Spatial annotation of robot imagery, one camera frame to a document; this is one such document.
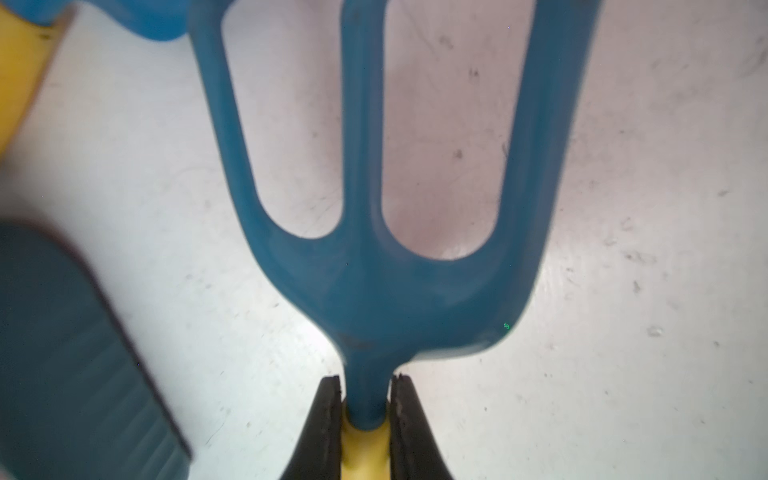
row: yellow handle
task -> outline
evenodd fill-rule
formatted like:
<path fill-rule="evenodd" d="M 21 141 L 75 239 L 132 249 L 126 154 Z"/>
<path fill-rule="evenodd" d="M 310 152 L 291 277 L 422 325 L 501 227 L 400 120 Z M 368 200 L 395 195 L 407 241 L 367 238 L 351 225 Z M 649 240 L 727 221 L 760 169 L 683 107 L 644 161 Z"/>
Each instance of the yellow handle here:
<path fill-rule="evenodd" d="M 70 12 L 41 27 L 0 5 L 0 159 L 35 97 Z"/>
<path fill-rule="evenodd" d="M 342 411 L 341 480 L 390 480 L 389 414 L 380 427 L 366 432 L 349 423 L 346 404 Z"/>

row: white floor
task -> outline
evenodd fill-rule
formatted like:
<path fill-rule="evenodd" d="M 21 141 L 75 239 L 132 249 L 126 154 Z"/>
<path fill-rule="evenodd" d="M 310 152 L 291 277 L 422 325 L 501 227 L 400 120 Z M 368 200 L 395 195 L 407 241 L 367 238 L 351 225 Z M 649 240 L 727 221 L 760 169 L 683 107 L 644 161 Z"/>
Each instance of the white floor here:
<path fill-rule="evenodd" d="M 225 23 L 269 212 L 339 217 L 339 1 Z M 392 0 L 386 218 L 460 257 L 495 219 L 531 0 Z M 404 368 L 457 480 L 768 478 L 768 2 L 608 0 L 530 306 L 494 349 Z M 81 5 L 0 164 L 0 212 L 84 254 L 194 450 L 278 478 L 341 365 L 234 215 L 188 38 Z"/>

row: scratch mark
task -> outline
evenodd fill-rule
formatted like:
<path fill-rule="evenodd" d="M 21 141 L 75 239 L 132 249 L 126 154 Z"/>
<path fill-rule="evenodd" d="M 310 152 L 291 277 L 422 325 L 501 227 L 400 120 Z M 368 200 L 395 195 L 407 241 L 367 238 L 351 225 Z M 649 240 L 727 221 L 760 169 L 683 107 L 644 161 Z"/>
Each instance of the scratch mark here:
<path fill-rule="evenodd" d="M 749 57 L 746 58 L 744 61 L 744 68 L 743 73 L 739 75 L 741 78 L 749 77 L 756 71 L 760 69 L 760 67 L 765 64 L 766 60 L 768 60 L 768 47 L 763 48 L 760 50 L 760 52 L 754 52 Z"/>
<path fill-rule="evenodd" d="M 429 49 L 429 52 L 432 53 L 432 56 L 435 57 L 435 60 L 439 60 L 439 56 L 437 55 L 437 51 L 435 50 L 435 46 L 432 45 L 432 43 L 429 41 L 429 39 L 424 35 L 424 32 L 422 31 L 421 27 L 419 27 L 419 23 L 416 21 L 416 18 L 413 16 L 411 11 L 408 8 L 408 4 L 406 4 L 405 0 L 400 0 L 400 5 L 402 6 L 402 10 L 406 13 L 406 17 L 408 17 L 408 20 L 411 22 L 411 26 L 413 27 L 414 33 L 416 33 L 416 36 L 419 37 L 419 40 L 426 45 L 426 47 Z"/>
<path fill-rule="evenodd" d="M 218 433 L 218 432 L 219 432 L 219 431 L 220 431 L 222 428 L 224 428 L 224 424 L 225 424 L 225 423 L 227 423 L 227 420 L 226 420 L 226 419 L 225 419 L 225 420 L 224 420 L 224 421 L 221 423 L 221 427 L 219 427 L 219 429 L 218 429 L 217 431 L 215 431 L 215 432 L 213 433 L 213 435 L 211 435 L 210 437 L 208 437 L 208 440 L 205 442 L 205 445 L 206 445 L 206 446 L 208 446 L 208 445 L 210 444 L 210 440 L 211 440 L 211 439 L 212 439 L 214 436 L 216 436 L 216 434 L 217 434 L 217 433 Z"/>
<path fill-rule="evenodd" d="M 621 253 L 624 255 L 624 258 L 626 258 L 627 260 L 634 263 L 638 263 L 640 265 L 653 265 L 658 261 L 656 256 L 651 255 L 650 253 L 638 252 L 636 250 L 621 252 Z"/>
<path fill-rule="evenodd" d="M 320 212 L 319 215 L 317 217 L 315 217 L 315 220 L 302 232 L 301 236 L 304 237 L 307 232 L 312 230 L 312 227 L 317 225 L 317 223 L 320 221 L 320 219 L 322 219 L 323 216 L 328 213 L 328 210 L 333 208 L 333 206 L 336 205 L 338 202 L 339 202 L 338 200 L 334 200 L 333 202 L 330 203 L 330 205 L 328 205 L 328 207 L 326 207 L 325 210 Z"/>

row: blue plastic object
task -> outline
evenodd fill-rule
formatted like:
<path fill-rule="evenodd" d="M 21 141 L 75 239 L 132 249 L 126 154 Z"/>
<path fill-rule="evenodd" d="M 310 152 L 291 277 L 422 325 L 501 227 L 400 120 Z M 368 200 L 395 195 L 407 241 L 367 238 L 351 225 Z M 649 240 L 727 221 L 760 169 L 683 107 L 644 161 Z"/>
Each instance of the blue plastic object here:
<path fill-rule="evenodd" d="M 173 40 L 187 31 L 189 0 L 88 0 L 128 30 L 150 40 Z M 27 22 L 51 25 L 72 0 L 0 0 Z"/>
<path fill-rule="evenodd" d="M 186 480 L 189 452 L 139 362 L 67 246 L 0 221 L 0 463 L 13 478 Z"/>
<path fill-rule="evenodd" d="M 386 0 L 343 5 L 344 207 L 336 229 L 315 240 L 287 233 L 259 202 L 222 41 L 231 3 L 192 0 L 188 24 L 230 194 L 264 273 L 339 350 L 351 422 L 373 429 L 395 368 L 417 355 L 486 349 L 525 308 L 600 1 L 537 2 L 498 222 L 485 245 L 453 261 L 407 250 L 383 219 Z"/>

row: blurred blue object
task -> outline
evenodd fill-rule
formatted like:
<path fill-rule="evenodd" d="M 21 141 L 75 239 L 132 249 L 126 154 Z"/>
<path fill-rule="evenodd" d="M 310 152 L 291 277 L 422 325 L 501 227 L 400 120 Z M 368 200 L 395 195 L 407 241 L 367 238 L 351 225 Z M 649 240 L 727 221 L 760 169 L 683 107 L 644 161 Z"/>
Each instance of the blurred blue object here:
<path fill-rule="evenodd" d="M 263 272 L 339 350 L 350 421 L 374 429 L 398 366 L 486 349 L 525 308 L 600 0 L 536 3 L 498 222 L 485 245 L 453 261 L 407 250 L 382 215 L 386 0 L 344 1 L 344 206 L 336 229 L 315 240 L 280 228 L 259 202 L 222 41 L 231 3 L 191 0 L 189 31 L 240 224 Z"/>
<path fill-rule="evenodd" d="M 187 31 L 189 0 L 88 0 L 128 30 L 150 40 L 173 40 Z M 50 25 L 72 0 L 0 0 L 27 22 Z"/>

